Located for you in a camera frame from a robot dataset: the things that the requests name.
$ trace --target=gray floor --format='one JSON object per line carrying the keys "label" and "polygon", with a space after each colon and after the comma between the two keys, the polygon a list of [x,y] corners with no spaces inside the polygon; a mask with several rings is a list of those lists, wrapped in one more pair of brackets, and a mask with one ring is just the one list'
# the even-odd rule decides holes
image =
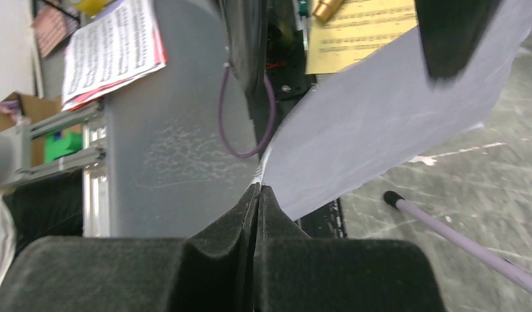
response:
{"label": "gray floor", "polygon": [[349,236],[415,242],[448,311],[532,311],[530,294],[380,200],[394,190],[532,272],[532,33],[485,126],[422,155],[342,198]]}

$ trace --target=gray tabletop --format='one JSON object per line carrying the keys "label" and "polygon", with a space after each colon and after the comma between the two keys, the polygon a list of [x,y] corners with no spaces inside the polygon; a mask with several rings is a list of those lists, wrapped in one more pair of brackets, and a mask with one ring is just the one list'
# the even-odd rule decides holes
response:
{"label": "gray tabletop", "polygon": [[[238,201],[257,167],[221,144],[217,101],[225,30],[205,1],[155,1],[166,68],[107,96],[112,237],[189,237]],[[224,120],[233,146],[256,145],[231,77]]]}

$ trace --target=cardboard box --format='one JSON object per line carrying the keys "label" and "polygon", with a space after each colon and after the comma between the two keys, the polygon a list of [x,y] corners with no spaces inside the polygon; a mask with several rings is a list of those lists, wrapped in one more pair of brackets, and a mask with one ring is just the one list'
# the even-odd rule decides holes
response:
{"label": "cardboard box", "polygon": [[[30,118],[31,124],[40,122],[46,118],[49,118],[61,111],[61,104],[57,101],[49,99],[40,99],[36,96],[28,96],[26,94],[20,94],[17,92],[11,93],[3,100],[15,100],[21,101],[21,111],[24,117]],[[15,126],[15,122],[7,114],[0,112],[0,132]],[[81,126],[76,125],[69,128],[70,131],[78,131],[81,133]],[[33,159],[32,166],[38,166],[44,163],[44,144],[45,137],[33,140]]]}

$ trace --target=yellow paper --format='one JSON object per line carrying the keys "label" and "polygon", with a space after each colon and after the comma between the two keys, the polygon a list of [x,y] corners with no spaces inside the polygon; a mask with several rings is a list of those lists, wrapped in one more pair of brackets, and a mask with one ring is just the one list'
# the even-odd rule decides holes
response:
{"label": "yellow paper", "polygon": [[417,24],[414,0],[345,0],[325,25],[312,18],[306,73],[338,72]]}

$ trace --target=yellow object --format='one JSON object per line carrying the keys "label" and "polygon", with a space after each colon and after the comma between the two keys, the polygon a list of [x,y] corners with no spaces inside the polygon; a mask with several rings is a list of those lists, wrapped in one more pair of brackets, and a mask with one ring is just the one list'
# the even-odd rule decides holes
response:
{"label": "yellow object", "polygon": [[69,0],[71,5],[88,16],[95,16],[107,4],[107,0]]}
{"label": "yellow object", "polygon": [[336,73],[417,24],[414,0],[346,0],[326,24],[312,20],[306,73]]}
{"label": "yellow object", "polygon": [[318,5],[312,15],[322,23],[326,23],[333,13],[337,12],[343,0],[319,0]]}

